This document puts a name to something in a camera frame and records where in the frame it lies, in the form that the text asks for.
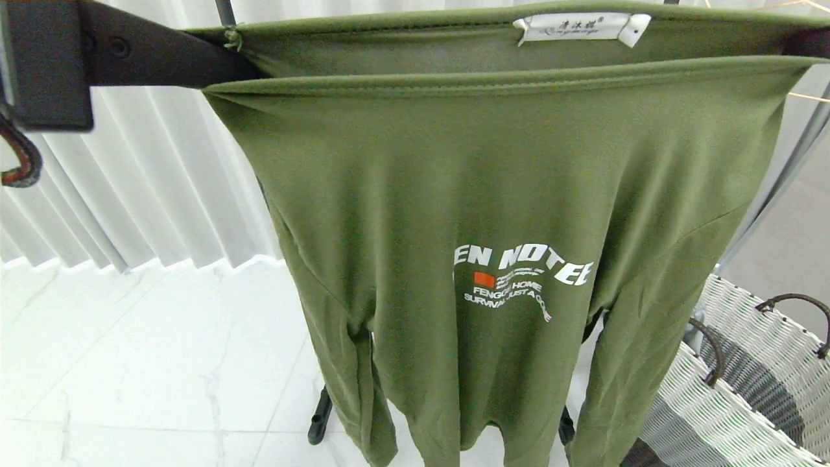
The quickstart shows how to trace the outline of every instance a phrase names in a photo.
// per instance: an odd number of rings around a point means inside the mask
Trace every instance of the black pole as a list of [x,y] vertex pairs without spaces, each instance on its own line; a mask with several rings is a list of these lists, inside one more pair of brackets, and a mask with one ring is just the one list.
[[216,0],[216,9],[219,10],[219,19],[223,26],[237,25],[237,19],[233,16],[231,0]]

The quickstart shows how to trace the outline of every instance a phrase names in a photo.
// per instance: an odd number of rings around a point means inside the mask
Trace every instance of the orange rectangle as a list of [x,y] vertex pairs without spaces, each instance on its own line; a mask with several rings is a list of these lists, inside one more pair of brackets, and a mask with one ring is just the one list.
[[496,276],[485,273],[474,273],[473,282],[484,287],[493,288],[496,286]]

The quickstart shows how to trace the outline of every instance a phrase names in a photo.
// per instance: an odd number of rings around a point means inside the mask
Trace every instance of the black rack leg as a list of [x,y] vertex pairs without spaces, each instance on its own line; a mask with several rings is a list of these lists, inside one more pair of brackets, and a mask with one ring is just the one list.
[[320,392],[320,402],[317,403],[317,411],[311,417],[311,427],[309,428],[309,443],[318,445],[325,436],[325,427],[329,424],[329,415],[331,414],[331,397],[329,392],[323,387]]

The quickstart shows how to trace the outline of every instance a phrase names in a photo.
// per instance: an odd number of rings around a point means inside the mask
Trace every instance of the white curtain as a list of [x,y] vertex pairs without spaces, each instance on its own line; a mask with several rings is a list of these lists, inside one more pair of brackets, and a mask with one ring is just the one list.
[[[220,24],[213,0],[106,2],[169,27]],[[232,5],[237,22],[263,22],[530,2],[538,0],[233,0]],[[708,3],[757,8],[780,2]],[[698,7],[706,3],[681,0]],[[827,14],[808,2],[778,11]],[[816,75],[826,78],[827,68]],[[4,263],[38,265],[57,258],[67,267],[91,261],[98,268],[123,271],[156,258],[163,265],[189,260],[202,267],[226,260],[235,267],[256,255],[281,257],[251,167],[198,91],[117,87],[94,88],[92,94],[95,129],[90,134],[29,134],[43,154],[45,169],[34,187],[0,192]],[[807,126],[803,112],[797,117],[784,124],[784,133],[796,135],[795,140]],[[0,163],[7,169],[13,154],[0,147]],[[779,153],[767,193],[792,151]]]

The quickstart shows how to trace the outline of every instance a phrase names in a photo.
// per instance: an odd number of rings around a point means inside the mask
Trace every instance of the woven basket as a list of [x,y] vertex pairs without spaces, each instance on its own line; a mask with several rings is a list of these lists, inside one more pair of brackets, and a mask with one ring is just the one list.
[[827,311],[792,294],[765,302],[711,276],[701,295],[707,326],[696,323],[706,336],[701,355],[681,344],[622,465],[829,465],[827,345],[774,310],[793,297]]

